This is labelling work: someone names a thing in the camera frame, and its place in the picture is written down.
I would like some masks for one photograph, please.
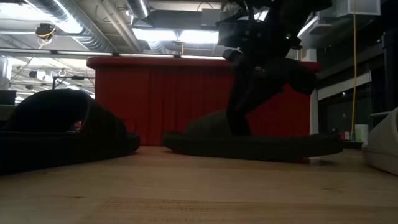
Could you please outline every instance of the ceiling pipe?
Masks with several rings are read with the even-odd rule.
[[[149,45],[149,48],[155,54],[168,54],[169,53],[162,41],[148,42],[148,45]]]
[[[105,16],[109,19],[109,21],[111,21],[112,25],[119,32],[119,34],[124,39],[124,41],[126,41],[128,46],[130,46],[131,50],[133,52],[139,51],[139,49],[136,47],[136,45],[133,43],[133,41],[126,35],[126,33],[122,30],[122,28],[120,28],[118,23],[114,20],[113,16],[109,13],[107,8],[104,6],[103,2],[101,0],[97,0],[97,4],[104,11]]]
[[[0,0],[0,3],[23,4],[23,0]]]
[[[116,47],[95,26],[93,21],[73,0],[25,0],[34,9],[48,15],[51,22],[68,34],[81,34],[72,37],[89,51],[116,52]]]
[[[150,13],[150,6],[147,0],[127,0],[127,7],[130,15],[136,19],[144,19]]]
[[[131,39],[131,41],[134,43],[134,45],[137,47],[137,51],[138,52],[142,52],[142,47],[141,44],[139,43],[137,37],[134,35],[134,33],[132,32],[131,27],[128,27],[126,25],[126,22],[123,20],[123,18],[120,16],[118,10],[116,10],[115,6],[110,3],[109,0],[102,0],[102,2],[104,3],[104,6],[106,6],[106,8],[109,10],[109,12],[111,14],[113,14],[115,16],[115,18],[118,20],[119,25],[123,28],[123,30],[126,32],[126,34],[129,36],[129,38]]]

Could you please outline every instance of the ceiling beam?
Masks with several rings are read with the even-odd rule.
[[[112,13],[115,16],[115,18],[119,21],[119,24],[115,23],[114,25],[121,26],[123,28],[123,30],[129,36],[132,43],[134,43],[134,45],[136,47],[136,52],[142,52],[142,47],[141,47],[137,37],[132,32],[131,26],[127,26],[125,24],[125,21],[120,16],[119,11],[114,7],[113,4],[110,3],[109,0],[102,0],[102,3],[104,3],[104,6],[106,6],[106,8],[109,10],[109,12]]]
[[[111,21],[113,27],[119,32],[120,36],[124,39],[124,41],[126,41],[128,46],[130,46],[131,50],[133,52],[139,51],[135,43],[126,35],[122,28],[120,28],[119,24],[115,21],[113,16],[109,13],[107,8],[104,6],[102,0],[97,0],[96,2],[98,6],[104,11],[105,16],[109,19],[109,21]]]

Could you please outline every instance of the red curtain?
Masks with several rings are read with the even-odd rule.
[[[151,58],[94,59],[88,65],[96,69],[96,100],[121,118],[128,131],[139,133],[142,145],[160,146],[162,133],[184,131],[191,119],[225,109],[233,84],[228,66],[212,60],[187,65],[191,59],[174,64]],[[255,135],[308,135],[310,98],[286,85],[248,120]]]

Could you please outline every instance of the ceiling light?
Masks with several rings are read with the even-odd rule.
[[[218,43],[218,32],[185,30],[181,33],[180,41],[193,44],[216,44]]]
[[[254,18],[256,20],[264,21],[264,19],[266,18],[267,14],[268,14],[268,10],[265,10],[265,11],[259,12],[256,15],[254,15]]]
[[[310,26],[312,26],[312,24],[314,24],[314,22],[316,22],[318,20],[318,16],[315,16],[314,18],[311,19],[310,22],[308,22],[303,29],[301,29],[301,31],[298,33],[297,37],[300,37],[308,28],[310,28]]]
[[[67,86],[69,89],[71,89],[71,90],[80,90],[80,88],[79,87],[76,87],[76,86]]]
[[[133,29],[137,39],[148,42],[157,41],[176,41],[177,35],[172,30],[144,30],[144,29]]]

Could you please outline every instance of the wooden surface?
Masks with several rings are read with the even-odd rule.
[[[398,223],[398,177],[359,151],[288,164],[142,147],[0,177],[0,223]]]

